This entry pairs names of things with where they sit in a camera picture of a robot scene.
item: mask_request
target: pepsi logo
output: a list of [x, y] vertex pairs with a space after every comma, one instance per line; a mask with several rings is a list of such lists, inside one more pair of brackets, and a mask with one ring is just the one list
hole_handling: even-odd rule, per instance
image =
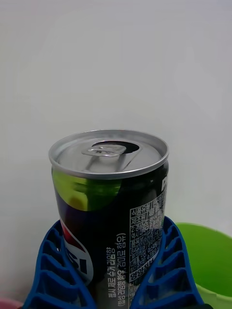
[[90, 284], [93, 279], [93, 263], [90, 255], [83, 244], [71, 233], [62, 220], [60, 220], [66, 252], [73, 267], [82, 277], [85, 285]]

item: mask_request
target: soda can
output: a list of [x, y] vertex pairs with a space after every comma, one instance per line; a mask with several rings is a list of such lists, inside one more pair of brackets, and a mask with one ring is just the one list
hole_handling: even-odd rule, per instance
[[49, 151], [66, 252], [100, 309], [129, 308], [159, 252], [168, 153], [131, 130], [74, 134]]

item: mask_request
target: silver can top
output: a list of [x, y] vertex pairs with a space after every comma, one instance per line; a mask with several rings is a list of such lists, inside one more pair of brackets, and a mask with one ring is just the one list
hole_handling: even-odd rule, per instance
[[131, 130], [96, 130], [56, 142], [49, 151], [53, 168], [87, 179], [122, 179], [159, 168], [168, 158], [160, 138]]

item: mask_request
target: green plastic container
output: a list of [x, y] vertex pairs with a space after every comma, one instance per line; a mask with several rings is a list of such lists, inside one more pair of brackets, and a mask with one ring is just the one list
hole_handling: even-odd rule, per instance
[[203, 301], [232, 309], [232, 238], [201, 225], [177, 223]]

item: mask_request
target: pink object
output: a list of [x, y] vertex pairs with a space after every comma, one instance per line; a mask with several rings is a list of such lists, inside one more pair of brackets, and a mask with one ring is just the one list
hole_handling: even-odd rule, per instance
[[16, 300], [0, 298], [0, 309], [19, 309], [22, 306], [23, 304]]

